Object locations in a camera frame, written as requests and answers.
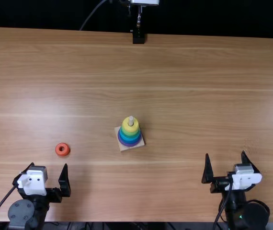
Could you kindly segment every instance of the black cable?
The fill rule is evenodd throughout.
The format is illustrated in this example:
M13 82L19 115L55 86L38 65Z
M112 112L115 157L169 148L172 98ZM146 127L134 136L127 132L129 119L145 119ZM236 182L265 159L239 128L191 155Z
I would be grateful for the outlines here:
M70 225L71 225L71 222L68 224L68 228L67 228L66 230L68 230L68 229L69 229Z
M222 227L219 225L219 223L216 224L218 226L219 230L223 230Z
M95 13L95 11L107 0L102 0L100 3L98 3L98 5L94 8L94 10L89 14L89 16L86 18L86 20L84 20L84 23L82 24L82 26L80 27L79 30L82 30L83 27L85 26L85 24L88 22L88 20L90 19L90 17Z
M168 225L170 225L171 229L176 230L175 227L170 222L167 222L167 223Z
M229 200L230 193L231 193L231 191L232 191L232 185L233 185L233 182L230 182L229 191L228 191L228 194L227 194L227 196L226 196L226 199L224 200L224 203L223 203L223 205L222 205L220 211L218 212L218 214L217 214L217 216L216 216L216 218L215 218L215 221L214 221L214 223L213 223L213 228L212 228L213 230L215 230L216 225L217 225L217 222L218 222L218 219L219 219L220 216L222 215L222 212L223 212L223 210L224 210L224 208L225 208L225 206L226 206L226 204L227 204L227 201Z
M221 210L221 206L222 206L222 203L223 203L223 199L221 199L221 202L219 202L219 205L218 205L218 212ZM227 223L227 221L225 221L221 215L221 219L224 223Z
M47 222L47 223L59 226L59 222L55 222L55 223L54 222Z
M6 199L11 195L11 193L14 191L15 188L17 188L18 184L14 185L12 187L12 189L6 194L6 196L2 199L2 201L0 202L0 207L2 206L2 204L6 201Z

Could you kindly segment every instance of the yellow ring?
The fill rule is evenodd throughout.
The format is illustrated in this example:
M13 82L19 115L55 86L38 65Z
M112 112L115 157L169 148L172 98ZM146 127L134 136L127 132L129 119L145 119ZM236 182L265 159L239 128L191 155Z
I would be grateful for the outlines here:
M133 118L132 126L129 126L128 122L129 122L129 117L126 117L122 123L122 128L128 133L137 132L139 129L137 119Z

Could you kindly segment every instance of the orange ring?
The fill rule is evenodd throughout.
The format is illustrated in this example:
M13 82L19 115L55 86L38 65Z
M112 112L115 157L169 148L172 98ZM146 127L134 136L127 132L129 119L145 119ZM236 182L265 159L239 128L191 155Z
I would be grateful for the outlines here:
M56 146L56 154L60 157L64 157L68 155L70 152L70 148L68 144L60 143Z

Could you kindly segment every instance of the table surface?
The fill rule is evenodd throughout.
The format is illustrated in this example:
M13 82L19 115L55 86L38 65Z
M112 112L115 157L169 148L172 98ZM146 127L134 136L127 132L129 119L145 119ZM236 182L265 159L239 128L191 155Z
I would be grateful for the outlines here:
M146 146L121 153L129 115ZM242 150L263 174L247 198L273 221L273 39L0 28L0 201L29 163L48 187L67 163L71 197L47 221L214 221L205 154L223 176Z

